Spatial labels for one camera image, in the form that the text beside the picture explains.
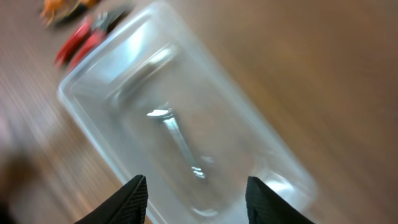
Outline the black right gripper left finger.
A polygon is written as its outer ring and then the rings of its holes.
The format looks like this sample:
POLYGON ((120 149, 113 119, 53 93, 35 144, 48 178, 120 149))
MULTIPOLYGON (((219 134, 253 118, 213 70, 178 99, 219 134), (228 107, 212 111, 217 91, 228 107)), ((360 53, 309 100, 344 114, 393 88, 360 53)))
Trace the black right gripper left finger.
POLYGON ((146 177, 136 175, 75 224, 144 224, 147 203, 146 177))

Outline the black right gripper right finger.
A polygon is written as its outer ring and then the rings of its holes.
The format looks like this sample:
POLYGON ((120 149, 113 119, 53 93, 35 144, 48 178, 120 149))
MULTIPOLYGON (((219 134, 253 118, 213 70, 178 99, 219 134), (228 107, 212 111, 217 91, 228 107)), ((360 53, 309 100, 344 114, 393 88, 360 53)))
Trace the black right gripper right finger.
POLYGON ((248 177, 245 199, 249 224, 314 224, 257 177, 248 177))

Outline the silver socket wrench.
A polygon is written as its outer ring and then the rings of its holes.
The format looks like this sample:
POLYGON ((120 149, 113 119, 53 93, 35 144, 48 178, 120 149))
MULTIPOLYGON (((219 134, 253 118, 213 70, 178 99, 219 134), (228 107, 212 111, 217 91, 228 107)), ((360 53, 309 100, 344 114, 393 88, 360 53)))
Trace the silver socket wrench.
POLYGON ((198 161, 192 154, 184 135, 182 134, 177 122, 176 115, 172 109, 160 110, 156 109, 146 114, 147 117, 159 120, 167 128, 169 134, 175 141, 183 158, 186 160, 192 174, 199 179, 206 179, 206 174, 201 168, 198 161))

